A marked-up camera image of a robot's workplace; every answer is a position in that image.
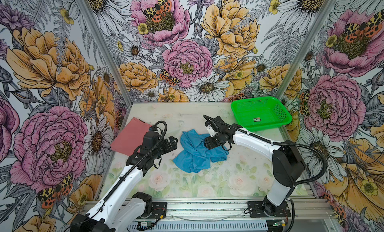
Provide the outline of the blue t shirt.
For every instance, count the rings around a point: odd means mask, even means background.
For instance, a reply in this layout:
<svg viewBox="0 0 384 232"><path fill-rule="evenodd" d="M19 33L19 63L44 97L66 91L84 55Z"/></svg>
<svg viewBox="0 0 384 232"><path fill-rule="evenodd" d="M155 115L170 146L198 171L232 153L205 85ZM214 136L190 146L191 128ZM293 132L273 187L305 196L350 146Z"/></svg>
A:
<svg viewBox="0 0 384 232"><path fill-rule="evenodd" d="M222 147L209 150L204 140L209 134L198 134L195 129L183 132L180 138L183 150L173 159L175 165L187 173L209 169L211 163L227 160L229 152Z"/></svg>

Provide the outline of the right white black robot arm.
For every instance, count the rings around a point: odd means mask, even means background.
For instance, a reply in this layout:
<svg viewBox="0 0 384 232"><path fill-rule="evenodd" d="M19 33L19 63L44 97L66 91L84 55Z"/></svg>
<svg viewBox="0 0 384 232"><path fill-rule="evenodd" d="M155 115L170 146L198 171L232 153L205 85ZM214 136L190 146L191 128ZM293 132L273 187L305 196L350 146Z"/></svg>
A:
<svg viewBox="0 0 384 232"><path fill-rule="evenodd" d="M206 119L205 126L209 132L209 137L204 139L207 149L223 148L226 143L230 146L239 145L259 153L272 162L274 182L263 202L255 210L267 217L275 217L279 207L295 190L298 179L305 170L305 162L298 146L289 140L272 141L238 124L227 124L219 116L203 117Z"/></svg>

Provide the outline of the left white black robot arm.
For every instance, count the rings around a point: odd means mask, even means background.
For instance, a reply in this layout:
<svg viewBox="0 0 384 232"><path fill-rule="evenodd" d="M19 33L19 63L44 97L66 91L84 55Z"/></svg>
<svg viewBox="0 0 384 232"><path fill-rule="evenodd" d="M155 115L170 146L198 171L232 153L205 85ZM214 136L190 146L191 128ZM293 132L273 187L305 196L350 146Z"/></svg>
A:
<svg viewBox="0 0 384 232"><path fill-rule="evenodd" d="M165 138L164 132L148 131L143 142L126 161L119 178L85 215L75 216L68 232L122 232L136 218L152 212L152 196L138 192L127 205L124 202L133 188L154 166L155 160L176 150L178 139Z"/></svg>

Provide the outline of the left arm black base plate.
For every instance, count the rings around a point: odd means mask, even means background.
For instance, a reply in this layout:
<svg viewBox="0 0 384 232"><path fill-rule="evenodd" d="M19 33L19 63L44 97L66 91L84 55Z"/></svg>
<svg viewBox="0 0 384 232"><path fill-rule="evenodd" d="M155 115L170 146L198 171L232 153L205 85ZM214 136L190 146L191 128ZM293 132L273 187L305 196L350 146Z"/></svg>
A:
<svg viewBox="0 0 384 232"><path fill-rule="evenodd" d="M158 219L168 207L167 202L152 202L150 205L145 205L144 213L138 219Z"/></svg>

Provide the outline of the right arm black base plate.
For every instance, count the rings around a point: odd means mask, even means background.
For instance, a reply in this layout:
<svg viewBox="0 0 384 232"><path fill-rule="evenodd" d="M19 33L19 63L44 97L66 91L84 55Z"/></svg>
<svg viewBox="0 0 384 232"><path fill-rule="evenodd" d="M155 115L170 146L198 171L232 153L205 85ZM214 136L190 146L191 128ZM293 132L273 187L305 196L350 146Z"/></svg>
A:
<svg viewBox="0 0 384 232"><path fill-rule="evenodd" d="M277 218L290 217L291 211L286 201L280 206L264 201L248 201L245 214L249 214L251 218Z"/></svg>

